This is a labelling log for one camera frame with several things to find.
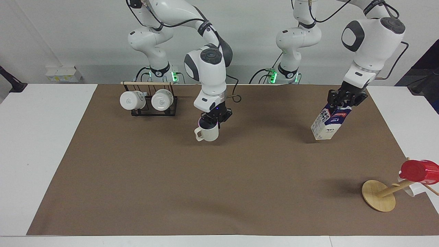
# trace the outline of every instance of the black wire rack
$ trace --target black wire rack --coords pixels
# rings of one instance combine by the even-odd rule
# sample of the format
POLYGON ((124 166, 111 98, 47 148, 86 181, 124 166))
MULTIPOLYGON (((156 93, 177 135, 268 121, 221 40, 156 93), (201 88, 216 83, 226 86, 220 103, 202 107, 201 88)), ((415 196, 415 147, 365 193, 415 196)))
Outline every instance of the black wire rack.
POLYGON ((129 85, 126 84, 126 82, 121 83, 127 92, 130 91, 140 91, 140 92, 147 92, 148 95, 145 96, 146 104, 145 107, 142 109, 137 110, 131 110, 132 116, 175 116, 177 113, 177 103, 178 103, 178 97, 174 94, 174 88, 172 84, 159 84, 158 83, 139 83, 139 84, 133 84, 132 82, 129 82, 129 85), (142 90, 142 87, 148 87, 148 90, 142 90), (152 106, 152 96, 160 89, 167 89, 171 91, 172 95, 174 96, 174 102, 172 105, 165 111, 158 111, 154 109, 152 106))

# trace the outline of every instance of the white wall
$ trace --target white wall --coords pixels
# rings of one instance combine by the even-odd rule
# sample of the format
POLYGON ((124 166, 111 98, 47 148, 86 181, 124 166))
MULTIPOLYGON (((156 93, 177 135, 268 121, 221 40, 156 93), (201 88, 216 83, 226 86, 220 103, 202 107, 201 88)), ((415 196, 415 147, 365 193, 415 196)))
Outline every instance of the white wall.
MULTIPOLYGON (((188 2, 198 6, 231 45, 235 56, 228 73, 243 82, 256 70, 270 67, 278 57, 276 34, 297 26, 289 0, 188 2)), ((439 39, 439 2, 388 2, 400 11, 401 20, 407 26, 404 40, 410 43, 393 76, 388 81, 379 81, 394 85, 439 39)), ((57 60, 66 66, 76 65, 87 83, 130 80, 140 67, 148 64, 142 53, 128 45, 128 34, 139 25, 123 0, 0 0, 0 3, 0 64, 22 81, 47 82, 45 66, 56 64, 57 60)), ((319 3, 318 19, 341 6, 333 0, 319 3)), ((343 47, 340 37, 346 24, 360 18, 364 18, 362 11, 348 5, 330 21, 319 24, 322 41, 302 49, 302 83, 341 83, 354 54, 343 47)), ((202 45, 204 40, 195 30, 179 27, 174 38, 162 47, 170 61, 182 70, 185 54, 202 45)), ((383 74, 389 71, 397 55, 390 59, 383 74)))

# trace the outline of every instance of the mug handle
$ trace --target mug handle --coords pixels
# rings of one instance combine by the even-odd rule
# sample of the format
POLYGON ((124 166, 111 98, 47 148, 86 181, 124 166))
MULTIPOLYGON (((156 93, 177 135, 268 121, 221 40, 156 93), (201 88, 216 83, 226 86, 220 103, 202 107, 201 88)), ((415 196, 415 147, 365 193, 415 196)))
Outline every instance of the mug handle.
POLYGON ((201 127, 199 127, 199 128, 196 128, 195 129, 195 138, 197 139, 197 141, 199 141, 199 142, 201 142, 201 141, 203 141, 204 140, 204 138, 203 138, 203 134, 202 134, 202 128, 201 127))

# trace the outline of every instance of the gray joint cap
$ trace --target gray joint cap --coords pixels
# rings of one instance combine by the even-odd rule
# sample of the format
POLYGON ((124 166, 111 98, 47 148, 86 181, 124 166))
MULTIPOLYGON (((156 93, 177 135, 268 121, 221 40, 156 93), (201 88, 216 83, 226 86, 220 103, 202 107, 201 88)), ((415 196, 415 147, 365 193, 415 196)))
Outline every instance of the gray joint cap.
POLYGON ((209 48, 201 52, 201 59, 206 63, 217 65, 221 63, 223 55, 218 49, 209 48))
POLYGON ((403 34, 406 31, 406 26, 400 20, 391 17, 381 18, 381 24, 396 34, 403 34))

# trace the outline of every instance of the white table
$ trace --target white table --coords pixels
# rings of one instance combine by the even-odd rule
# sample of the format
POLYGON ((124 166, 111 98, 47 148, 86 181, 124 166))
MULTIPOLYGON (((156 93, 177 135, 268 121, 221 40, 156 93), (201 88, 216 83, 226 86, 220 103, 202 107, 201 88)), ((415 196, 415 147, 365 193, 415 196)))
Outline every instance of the white table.
MULTIPOLYGON (((0 104, 0 246, 412 247, 439 242, 439 236, 24 236, 95 89, 96 85, 30 84, 0 104)), ((368 89, 404 154, 439 162, 439 115, 425 98, 412 96, 405 87, 368 89)), ((439 212, 439 198, 427 193, 439 212)))

